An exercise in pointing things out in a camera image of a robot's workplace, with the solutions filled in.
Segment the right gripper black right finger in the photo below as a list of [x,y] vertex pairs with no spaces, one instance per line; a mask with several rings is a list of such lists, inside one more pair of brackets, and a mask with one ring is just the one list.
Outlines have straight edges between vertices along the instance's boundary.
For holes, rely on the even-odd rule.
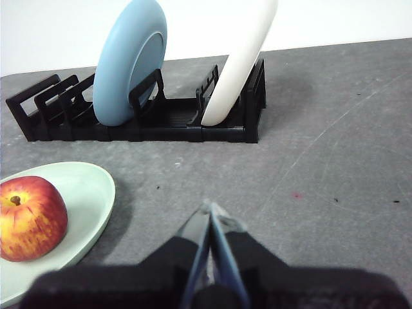
[[388,276],[359,268],[287,265],[216,203],[211,227],[217,279],[246,308],[406,307],[406,297]]

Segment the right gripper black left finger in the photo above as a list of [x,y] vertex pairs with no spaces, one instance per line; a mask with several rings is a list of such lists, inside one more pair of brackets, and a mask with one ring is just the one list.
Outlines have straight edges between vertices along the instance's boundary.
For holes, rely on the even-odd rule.
[[187,308],[205,268],[210,218],[204,203],[138,264],[75,266],[41,275],[20,307]]

